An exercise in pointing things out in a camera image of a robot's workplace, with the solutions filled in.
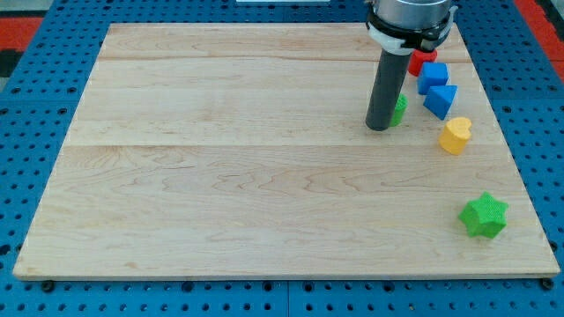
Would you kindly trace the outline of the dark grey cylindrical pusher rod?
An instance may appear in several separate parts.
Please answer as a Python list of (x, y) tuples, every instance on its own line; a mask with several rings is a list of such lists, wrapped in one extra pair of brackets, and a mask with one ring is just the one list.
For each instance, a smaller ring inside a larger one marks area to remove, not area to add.
[(410, 54), (382, 51), (365, 119), (370, 129), (383, 131), (390, 126), (410, 59)]

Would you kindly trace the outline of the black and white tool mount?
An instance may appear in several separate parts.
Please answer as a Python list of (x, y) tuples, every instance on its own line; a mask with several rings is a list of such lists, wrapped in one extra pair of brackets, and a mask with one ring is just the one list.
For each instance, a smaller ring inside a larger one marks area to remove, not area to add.
[(387, 52), (431, 52), (449, 36), (458, 7), (454, 4), (369, 4), (369, 36)]

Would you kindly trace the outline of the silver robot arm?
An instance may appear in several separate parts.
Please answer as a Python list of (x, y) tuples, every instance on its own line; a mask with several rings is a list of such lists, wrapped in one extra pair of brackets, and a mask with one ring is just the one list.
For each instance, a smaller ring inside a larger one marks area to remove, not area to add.
[(382, 48), (366, 125), (391, 123), (412, 53), (431, 52), (448, 37), (458, 7), (451, 0), (377, 0), (368, 3), (367, 32)]

